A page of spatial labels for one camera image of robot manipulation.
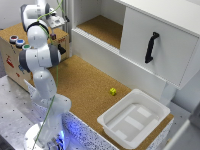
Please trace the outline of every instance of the cabinet door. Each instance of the cabinet door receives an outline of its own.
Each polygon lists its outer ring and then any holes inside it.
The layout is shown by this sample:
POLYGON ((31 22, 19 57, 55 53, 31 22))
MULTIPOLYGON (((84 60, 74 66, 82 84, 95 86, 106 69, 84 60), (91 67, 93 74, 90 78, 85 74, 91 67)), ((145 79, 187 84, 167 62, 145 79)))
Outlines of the cabinet door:
POLYGON ((179 86, 197 40, 178 28, 127 8, 120 54, 179 86), (154 40, 153 60, 146 64, 145 56, 153 32, 160 36, 154 40))

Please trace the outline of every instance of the cabinet top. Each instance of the cabinet top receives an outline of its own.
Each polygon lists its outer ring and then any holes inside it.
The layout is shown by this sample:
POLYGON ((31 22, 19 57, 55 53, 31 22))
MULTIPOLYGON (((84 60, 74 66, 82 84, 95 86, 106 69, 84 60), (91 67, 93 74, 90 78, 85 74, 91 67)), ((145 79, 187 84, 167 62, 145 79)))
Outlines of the cabinet top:
POLYGON ((189 0, 115 1, 200 37, 200 5, 189 0))

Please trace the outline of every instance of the yellow cube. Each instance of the yellow cube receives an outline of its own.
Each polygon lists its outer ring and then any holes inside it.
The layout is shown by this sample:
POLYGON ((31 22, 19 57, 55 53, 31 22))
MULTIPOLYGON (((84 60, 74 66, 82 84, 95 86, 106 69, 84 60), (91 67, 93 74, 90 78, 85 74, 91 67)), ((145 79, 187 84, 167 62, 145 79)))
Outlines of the yellow cube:
POLYGON ((112 96, 115 96, 116 95, 116 89, 114 89, 114 88, 110 89, 110 94, 112 96))

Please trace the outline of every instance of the cardboard box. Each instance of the cardboard box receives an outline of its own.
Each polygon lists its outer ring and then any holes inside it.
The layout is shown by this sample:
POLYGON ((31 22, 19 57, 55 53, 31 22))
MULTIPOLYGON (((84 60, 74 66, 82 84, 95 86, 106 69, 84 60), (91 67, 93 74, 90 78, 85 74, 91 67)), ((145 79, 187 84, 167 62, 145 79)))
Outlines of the cardboard box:
MULTIPOLYGON (((63 61, 69 57, 69 35, 61 29, 55 29, 54 33, 56 34, 57 39, 53 41, 53 44, 55 46, 61 44, 66 50, 66 53, 61 56, 61 61, 63 61)), ((16 45, 10 44, 9 38, 12 35, 17 35, 19 39, 25 40, 26 44, 28 44, 27 35, 26 32, 24 32, 21 23, 0 31, 0 51, 5 71, 10 78, 28 91, 24 79, 31 81, 32 73, 28 73, 20 66, 18 56, 22 49, 18 49, 16 48, 16 45)))

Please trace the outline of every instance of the black handle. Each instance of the black handle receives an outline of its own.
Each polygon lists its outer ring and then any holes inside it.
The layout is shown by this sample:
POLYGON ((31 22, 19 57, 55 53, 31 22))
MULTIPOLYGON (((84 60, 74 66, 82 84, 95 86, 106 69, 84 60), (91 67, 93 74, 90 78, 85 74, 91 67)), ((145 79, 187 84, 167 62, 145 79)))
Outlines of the black handle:
POLYGON ((147 48, 147 53, 145 57, 145 63, 148 64, 150 61, 153 60, 153 57, 151 56, 152 50, 153 50, 153 45, 154 45, 154 40, 158 38, 160 35, 156 32, 153 32, 153 36, 151 37, 149 41, 149 45, 147 48))

